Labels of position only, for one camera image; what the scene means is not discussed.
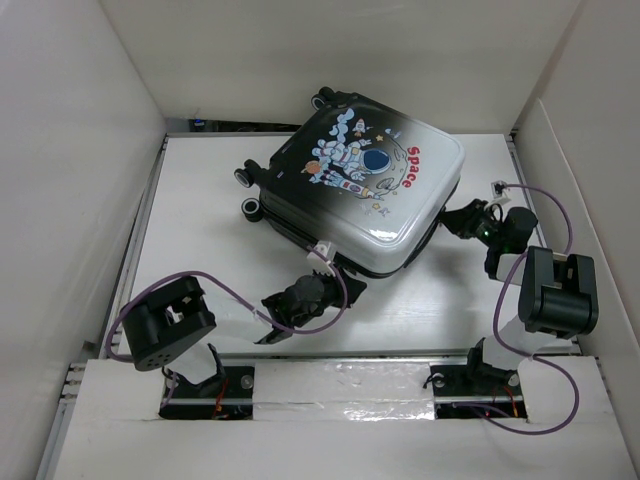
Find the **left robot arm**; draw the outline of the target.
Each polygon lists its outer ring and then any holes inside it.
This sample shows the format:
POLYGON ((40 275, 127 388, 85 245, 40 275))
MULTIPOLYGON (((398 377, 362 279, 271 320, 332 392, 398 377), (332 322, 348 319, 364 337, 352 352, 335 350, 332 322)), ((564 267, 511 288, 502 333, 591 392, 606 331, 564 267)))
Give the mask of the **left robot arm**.
POLYGON ((200 278, 230 295, 252 319, 271 326, 271 331, 256 341, 258 345, 327 330, 367 288, 366 283, 330 266, 326 273, 304 275, 263 299, 267 311, 262 312, 210 274, 178 272, 142 291, 121 310, 116 323, 123 327, 131 351, 122 361, 133 363, 141 372, 163 368, 222 326, 206 305, 200 278))

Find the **white space print suitcase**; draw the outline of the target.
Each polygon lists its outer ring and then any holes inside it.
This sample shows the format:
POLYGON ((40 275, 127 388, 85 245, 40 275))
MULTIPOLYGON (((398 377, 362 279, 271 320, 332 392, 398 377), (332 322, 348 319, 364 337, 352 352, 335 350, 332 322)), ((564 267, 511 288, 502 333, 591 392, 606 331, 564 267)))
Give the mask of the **white space print suitcase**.
POLYGON ((356 92, 321 88, 314 114, 234 176, 258 215, 301 247, 327 241, 343 267, 386 278, 424 249, 455 192, 465 149, 452 135, 356 92))

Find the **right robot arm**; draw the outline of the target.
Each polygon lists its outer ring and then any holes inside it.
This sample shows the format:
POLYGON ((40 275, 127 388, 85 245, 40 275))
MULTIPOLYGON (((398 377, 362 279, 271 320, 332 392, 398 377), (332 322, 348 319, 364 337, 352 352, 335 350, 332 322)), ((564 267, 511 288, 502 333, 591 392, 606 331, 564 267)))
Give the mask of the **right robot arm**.
POLYGON ((518 367, 554 339, 590 334, 598 321, 595 264, 578 254, 559 254, 530 245, 538 225, 525 207, 504 211, 475 199, 439 214, 440 223, 461 239, 487 248, 484 269, 493 280, 519 286, 515 317, 478 341, 465 365, 437 366, 424 384, 451 396, 487 395, 519 384, 518 367))

